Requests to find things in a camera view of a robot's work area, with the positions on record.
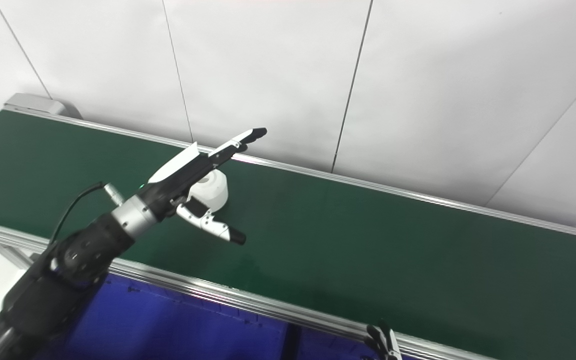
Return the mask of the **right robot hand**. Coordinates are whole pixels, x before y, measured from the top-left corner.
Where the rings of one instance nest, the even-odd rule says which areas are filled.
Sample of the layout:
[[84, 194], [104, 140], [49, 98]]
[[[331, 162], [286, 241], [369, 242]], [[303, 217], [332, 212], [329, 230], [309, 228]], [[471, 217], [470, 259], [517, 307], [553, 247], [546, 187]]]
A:
[[366, 333], [363, 343], [377, 355], [377, 360], [403, 359], [397, 337], [386, 321], [380, 319], [377, 325], [367, 325]]

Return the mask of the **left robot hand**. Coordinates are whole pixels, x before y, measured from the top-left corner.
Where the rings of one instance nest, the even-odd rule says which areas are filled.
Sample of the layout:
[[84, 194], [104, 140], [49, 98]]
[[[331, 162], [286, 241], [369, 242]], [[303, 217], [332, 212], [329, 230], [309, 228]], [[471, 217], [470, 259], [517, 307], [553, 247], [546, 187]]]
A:
[[243, 245], [246, 235], [226, 223], [216, 221], [208, 205], [190, 196], [190, 189], [233, 155], [245, 152], [250, 143], [264, 137], [267, 132], [265, 127], [249, 129], [210, 153], [199, 151], [198, 144], [193, 143], [160, 167], [136, 194], [153, 212], [158, 223], [177, 214], [206, 233]]

